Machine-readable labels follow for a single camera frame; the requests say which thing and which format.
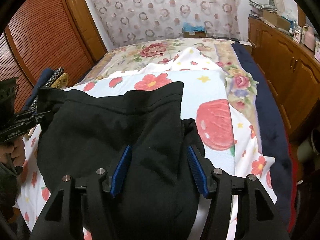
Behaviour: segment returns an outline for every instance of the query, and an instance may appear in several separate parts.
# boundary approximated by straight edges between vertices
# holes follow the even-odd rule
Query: finger
[[[23,136],[18,137],[15,141],[14,141],[14,147],[18,147],[21,143],[23,143]]]
[[[7,156],[5,154],[0,156],[0,162],[6,164],[8,162]]]
[[[25,150],[24,150],[24,143],[20,144],[17,148],[14,149],[14,151],[11,153],[11,158],[17,158],[20,155],[24,155]]]
[[[24,161],[26,160],[26,156],[23,153],[22,155],[20,155],[19,157],[16,157],[13,161],[13,165],[16,166],[22,166]]]
[[[13,145],[0,145],[0,154],[12,153],[13,150]]]

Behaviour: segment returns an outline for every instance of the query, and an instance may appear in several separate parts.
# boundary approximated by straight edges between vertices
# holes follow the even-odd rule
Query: bed
[[[117,88],[116,94],[116,90],[113,90],[108,95],[118,95],[133,89],[133,86],[128,84],[134,84],[132,80],[142,79],[143,75],[152,75],[155,78],[165,76],[165,79],[170,78],[172,81],[182,79],[186,87],[190,76],[196,74],[199,76],[197,79],[205,83],[205,80],[213,78],[213,71],[223,71],[226,75],[223,90],[230,105],[234,134],[234,152],[232,153],[232,149],[229,152],[229,156],[231,154],[233,158],[223,162],[223,156],[220,164],[225,165],[222,168],[236,176],[245,177],[249,173],[259,175],[273,201],[278,198],[276,207],[285,225],[288,225],[291,214],[292,174],[282,120],[266,81],[251,56],[240,44],[228,40],[199,38],[149,41],[117,48],[108,52],[73,89],[99,97],[105,96],[100,95],[104,88]],[[125,84],[124,80],[127,77],[131,79],[127,82],[126,88],[119,86],[120,82],[122,85]],[[25,139],[26,172],[22,174],[22,189],[17,200],[30,229],[33,228],[37,216],[50,196],[36,164],[39,134],[40,127],[37,127],[33,136]],[[247,139],[241,138],[238,142],[238,136],[246,136]],[[200,205],[206,207],[208,203],[200,201]],[[201,224],[201,219],[206,216],[205,212],[201,213],[199,210],[200,207],[196,223]],[[236,209],[233,208],[228,239],[234,239],[235,228]],[[201,226],[194,225],[189,239],[199,239],[201,231]],[[90,239],[90,233],[86,230],[84,235],[85,239]]]

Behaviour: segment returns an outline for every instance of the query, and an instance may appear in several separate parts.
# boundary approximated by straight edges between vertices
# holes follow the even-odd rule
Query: wooden dresser
[[[249,17],[252,56],[265,75],[289,140],[300,142],[320,123],[320,63],[284,33]]]

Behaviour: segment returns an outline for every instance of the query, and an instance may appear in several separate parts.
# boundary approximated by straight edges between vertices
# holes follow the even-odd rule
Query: bedspread
[[[77,85],[107,78],[116,71],[141,70],[149,63],[166,65],[177,56],[178,52],[187,47],[195,47],[204,57],[212,60],[228,73],[226,77],[228,101],[252,124],[261,153],[260,129],[255,107],[257,82],[240,65],[231,45],[233,43],[229,40],[194,38],[149,41],[120,47],[106,53]]]

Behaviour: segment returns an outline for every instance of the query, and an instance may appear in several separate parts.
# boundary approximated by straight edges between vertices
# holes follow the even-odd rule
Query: white sheet
[[[184,91],[181,103],[181,118],[194,118],[196,120],[199,134],[205,142],[205,157],[209,158],[215,167],[222,168],[230,175],[245,177],[250,173],[256,174],[272,200],[276,201],[269,173],[269,168],[274,163],[274,158],[264,157],[258,152],[258,142],[253,128],[241,113],[230,106],[232,119],[232,131],[230,132],[233,132],[233,143],[230,148],[224,150],[213,149],[217,148],[216,145],[226,145],[226,142],[222,141],[221,144],[220,141],[216,144],[216,142],[212,141],[214,143],[212,144],[210,140],[204,139],[204,136],[210,137],[209,132],[206,133],[210,130],[208,126],[211,124],[207,122],[210,116],[203,116],[204,114],[201,114],[201,111],[199,112],[199,107],[205,106],[204,109],[207,109],[210,107],[208,102],[221,100],[220,102],[224,104],[227,100],[224,87],[224,72],[219,66],[200,55],[197,49],[187,48],[181,51],[175,60],[172,60],[167,65],[149,64],[139,72],[132,73],[131,71],[129,76],[127,74],[127,72],[115,72],[107,79],[91,82],[90,84],[82,84],[66,90],[86,90],[86,93],[91,96],[103,97],[123,95],[126,91],[135,89],[152,90],[168,82],[182,81],[184,83]],[[29,140],[25,140],[26,162],[22,175],[21,194],[17,199],[21,213],[24,215],[30,230],[32,230],[37,216],[50,195],[36,165],[35,156],[39,134],[40,126],[37,126],[32,137]],[[198,240],[200,238],[209,205],[210,200],[206,200],[201,196],[189,240]],[[230,217],[227,237],[230,240],[234,239],[236,216],[237,197],[233,200]],[[84,230],[84,234],[86,240],[91,239],[89,232]]]

